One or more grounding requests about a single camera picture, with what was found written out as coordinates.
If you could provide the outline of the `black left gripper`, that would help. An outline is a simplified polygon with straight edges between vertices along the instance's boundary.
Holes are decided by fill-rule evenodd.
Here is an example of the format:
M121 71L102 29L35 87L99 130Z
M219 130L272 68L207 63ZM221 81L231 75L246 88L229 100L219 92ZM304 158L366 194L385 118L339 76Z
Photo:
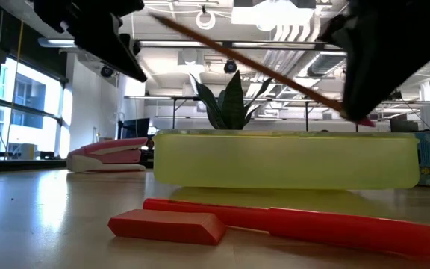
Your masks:
M73 37L92 26L118 32L122 16L144 8L143 0L31 0L33 10L49 27ZM137 62L140 42L130 34L105 34L102 37L76 37L75 45L98 57L117 71L146 82L146 74Z

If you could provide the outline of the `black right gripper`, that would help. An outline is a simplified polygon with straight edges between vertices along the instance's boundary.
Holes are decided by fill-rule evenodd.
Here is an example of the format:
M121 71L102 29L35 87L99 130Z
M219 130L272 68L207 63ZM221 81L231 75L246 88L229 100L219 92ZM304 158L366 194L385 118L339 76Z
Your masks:
M430 61L430 0L347 0L348 13L330 19L319 40L344 47L341 31L368 43L419 46L355 49L347 54L343 116L362 121Z

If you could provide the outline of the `orange pencil with pink eraser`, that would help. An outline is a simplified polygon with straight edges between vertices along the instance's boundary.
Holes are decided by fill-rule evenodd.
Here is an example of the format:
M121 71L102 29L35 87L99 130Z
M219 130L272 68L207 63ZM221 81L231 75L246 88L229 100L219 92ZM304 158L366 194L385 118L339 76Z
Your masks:
M270 78L274 78L276 81L287 85L288 87L293 88L294 90L298 90L300 93L305 94L306 96L312 98L315 102L321 103L337 112L339 112L340 114L343 114L343 109L341 108L341 103L338 102L337 100L333 100L333 99L328 99L326 97L324 97L323 95L308 89L296 82L294 82L293 80L289 79L286 76L283 76L282 74L271 70L268 67L265 67L262 64L259 64L247 57L245 57L244 55L240 54L239 52L236 52L232 49L228 49L228 48L224 48L221 45L217 44L214 40L206 37L205 35L199 34L195 31L193 31L192 29L181 25L171 19L168 19L165 16L161 16L161 15L157 15L155 13L150 13L149 14L153 19L156 19L159 23L161 23L162 25L165 25L168 28L171 28L174 31L177 31L180 34L183 34L189 38L194 39L195 41L198 41L206 46L208 46L209 48L218 51L222 54L224 54L225 56L228 56L229 58L233 58L239 62L241 62L242 64L245 64L248 67L251 67L252 69L255 69L258 72L263 73L264 75L269 76Z

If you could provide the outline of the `red pen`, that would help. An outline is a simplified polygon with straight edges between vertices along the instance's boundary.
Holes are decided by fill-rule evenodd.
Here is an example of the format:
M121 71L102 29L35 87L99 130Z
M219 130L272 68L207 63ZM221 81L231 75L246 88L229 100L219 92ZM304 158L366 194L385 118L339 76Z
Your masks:
M148 198L146 210L215 214L225 225L323 244L430 257L430 226L288 208L251 208Z

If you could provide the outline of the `red eraser block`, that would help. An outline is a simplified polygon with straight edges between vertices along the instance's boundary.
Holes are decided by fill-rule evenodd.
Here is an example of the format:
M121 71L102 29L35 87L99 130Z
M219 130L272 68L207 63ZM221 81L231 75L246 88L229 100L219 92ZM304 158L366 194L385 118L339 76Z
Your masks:
M217 245L226 225L210 213L135 209L112 217L107 226L117 237Z

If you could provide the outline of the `long ceiling light strip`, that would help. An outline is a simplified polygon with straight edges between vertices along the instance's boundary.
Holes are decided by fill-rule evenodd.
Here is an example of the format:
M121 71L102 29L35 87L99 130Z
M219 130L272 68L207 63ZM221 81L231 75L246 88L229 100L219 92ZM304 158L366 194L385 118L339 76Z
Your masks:
M45 48L76 48L75 41L71 39L49 39L41 37L38 43Z

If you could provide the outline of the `pink and white stapler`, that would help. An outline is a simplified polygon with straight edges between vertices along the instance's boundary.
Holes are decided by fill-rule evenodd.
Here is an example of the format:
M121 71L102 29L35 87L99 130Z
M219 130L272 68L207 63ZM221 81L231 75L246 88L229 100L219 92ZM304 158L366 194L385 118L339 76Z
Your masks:
M144 171L140 148L147 137L105 140L71 151L67 168L74 173Z

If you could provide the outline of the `translucent yellow-green pencil case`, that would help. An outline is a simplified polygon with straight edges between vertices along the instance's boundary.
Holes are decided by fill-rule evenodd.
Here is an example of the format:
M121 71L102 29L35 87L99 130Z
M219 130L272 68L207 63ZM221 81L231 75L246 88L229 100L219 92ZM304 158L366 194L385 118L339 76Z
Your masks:
M170 129L153 141L155 179L184 187L391 189L420 178L409 133Z

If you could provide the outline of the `potted succulent in white pot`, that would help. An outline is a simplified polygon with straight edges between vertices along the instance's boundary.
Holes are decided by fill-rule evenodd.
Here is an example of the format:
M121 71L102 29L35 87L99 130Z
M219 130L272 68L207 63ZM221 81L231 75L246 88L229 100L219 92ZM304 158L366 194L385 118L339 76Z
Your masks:
M233 74L230 82L220 92L218 98L207 86L199 83L193 75L191 77L198 97L205 104L210 124L215 129L231 130L242 130L249 123L255 111L255 108L250 109L253 102L267 90L272 81L272 78L264 81L255 96L248 103L245 103L239 71Z

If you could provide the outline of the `grey ventilation duct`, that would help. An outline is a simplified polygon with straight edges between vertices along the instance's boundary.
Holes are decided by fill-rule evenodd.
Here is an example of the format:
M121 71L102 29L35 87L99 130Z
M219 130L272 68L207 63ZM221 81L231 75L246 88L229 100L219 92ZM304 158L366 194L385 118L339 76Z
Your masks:
M323 77L342 63L346 57L344 55L317 55L315 61L308 67L309 77Z

